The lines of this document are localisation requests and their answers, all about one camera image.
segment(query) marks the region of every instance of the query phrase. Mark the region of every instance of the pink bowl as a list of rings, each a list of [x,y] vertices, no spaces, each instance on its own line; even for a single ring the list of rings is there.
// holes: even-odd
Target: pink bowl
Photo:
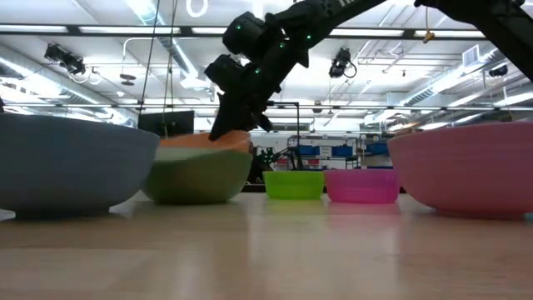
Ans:
[[[533,212],[533,122],[419,132],[388,146],[402,187],[439,213],[522,218]]]
[[[326,171],[326,187],[333,203],[394,203],[400,191],[393,170]]]

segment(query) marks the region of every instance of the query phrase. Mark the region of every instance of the orange bowl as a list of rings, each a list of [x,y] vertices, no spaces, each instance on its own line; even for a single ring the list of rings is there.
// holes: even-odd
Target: orange bowl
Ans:
[[[162,139],[162,147],[187,147],[187,148],[215,148],[234,150],[248,153],[250,147],[250,133],[244,131],[231,131],[220,137],[215,142],[209,140],[209,133],[187,134],[180,137]]]

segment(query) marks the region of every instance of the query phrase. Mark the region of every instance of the table surface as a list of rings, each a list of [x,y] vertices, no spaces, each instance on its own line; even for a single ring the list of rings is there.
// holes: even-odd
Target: table surface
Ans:
[[[533,299],[528,222],[397,205],[272,202],[18,221],[0,212],[2,300]]]

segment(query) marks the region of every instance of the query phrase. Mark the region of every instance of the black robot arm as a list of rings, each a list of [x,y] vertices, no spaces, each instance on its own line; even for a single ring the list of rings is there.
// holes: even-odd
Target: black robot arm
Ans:
[[[533,22],[520,8],[520,0],[417,0],[415,5],[440,9],[450,18],[477,26],[529,78],[533,78]],[[270,131],[263,114],[271,95],[297,63],[309,66],[308,50],[345,21],[385,0],[306,0],[286,11],[268,13],[265,21],[245,12],[228,27],[222,41],[233,54],[250,62],[242,66],[221,55],[206,75],[224,94],[210,139],[257,125]]]

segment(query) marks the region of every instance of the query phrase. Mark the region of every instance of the blue bin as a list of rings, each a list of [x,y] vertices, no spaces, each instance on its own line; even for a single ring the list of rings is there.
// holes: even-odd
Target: blue bin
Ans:
[[[389,148],[384,142],[368,144],[366,151],[374,155],[389,155]]]
[[[353,147],[349,146],[335,146],[331,149],[331,154],[334,157],[350,157],[353,156]]]
[[[319,155],[319,148],[315,146],[300,146],[300,155]]]

